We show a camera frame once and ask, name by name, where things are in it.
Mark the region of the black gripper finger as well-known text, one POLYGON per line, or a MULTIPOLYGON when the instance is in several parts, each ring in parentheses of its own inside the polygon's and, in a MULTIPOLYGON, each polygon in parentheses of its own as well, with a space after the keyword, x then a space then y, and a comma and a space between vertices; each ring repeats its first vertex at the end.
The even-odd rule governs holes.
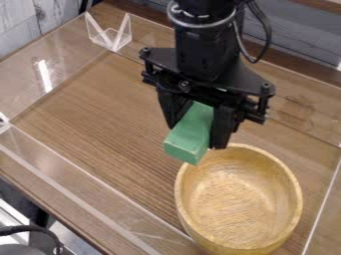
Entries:
POLYGON ((212 149, 224 149, 231 134, 235 132, 238 119, 235 118, 235 109, 220 105, 212 110, 212 122, 209 128, 209 147, 212 149))
POLYGON ((157 90, 157 97, 168 128, 173 128, 189 109, 192 100, 164 90, 157 90))

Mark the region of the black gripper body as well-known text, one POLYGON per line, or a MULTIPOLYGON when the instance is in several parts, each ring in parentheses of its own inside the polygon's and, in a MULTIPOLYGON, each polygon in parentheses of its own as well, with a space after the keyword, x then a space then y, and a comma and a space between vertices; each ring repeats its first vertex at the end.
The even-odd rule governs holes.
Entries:
POLYGON ((140 49, 144 82, 212 109, 233 108, 238 123, 263 123, 274 86, 244 67, 260 60, 242 43, 244 11, 168 9, 167 14, 173 46, 140 49))

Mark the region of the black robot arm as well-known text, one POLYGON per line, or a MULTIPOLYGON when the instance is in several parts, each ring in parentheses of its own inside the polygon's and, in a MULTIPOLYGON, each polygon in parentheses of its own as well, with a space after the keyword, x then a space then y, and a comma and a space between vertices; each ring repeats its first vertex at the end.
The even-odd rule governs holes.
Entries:
POLYGON ((262 124, 275 87, 247 67, 252 57, 242 43, 243 14, 262 25, 271 42, 271 25, 255 0, 171 0, 171 48, 140 49, 143 82, 156 88, 167 125, 181 121, 193 103, 212 107, 208 146, 223 149, 243 121, 262 124))

